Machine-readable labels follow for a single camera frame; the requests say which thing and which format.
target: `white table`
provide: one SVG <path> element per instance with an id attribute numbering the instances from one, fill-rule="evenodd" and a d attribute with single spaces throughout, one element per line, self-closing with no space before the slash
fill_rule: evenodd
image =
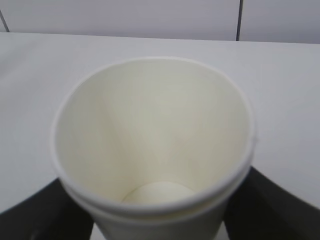
<path id="1" fill-rule="evenodd" d="M 142 56 L 189 58 L 227 74 L 255 108 L 253 166 L 320 208 L 320 45 L 0 33 L 0 212 L 56 178 L 49 128 L 72 86 Z"/>

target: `white wall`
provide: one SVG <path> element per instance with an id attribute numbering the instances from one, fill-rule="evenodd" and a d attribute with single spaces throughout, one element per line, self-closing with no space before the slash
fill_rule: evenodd
<path id="1" fill-rule="evenodd" d="M 244 0 L 240 40 L 320 44 L 320 0 Z"/>
<path id="2" fill-rule="evenodd" d="M 239 0 L 1 0 L 11 32 L 235 40 Z"/>

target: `white paper cup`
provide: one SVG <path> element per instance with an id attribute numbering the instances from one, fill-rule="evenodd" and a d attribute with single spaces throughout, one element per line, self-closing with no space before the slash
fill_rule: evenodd
<path id="1" fill-rule="evenodd" d="M 254 145 L 244 94 L 219 71 L 175 57 L 96 71 L 51 132 L 60 180 L 108 240 L 212 240 Z"/>

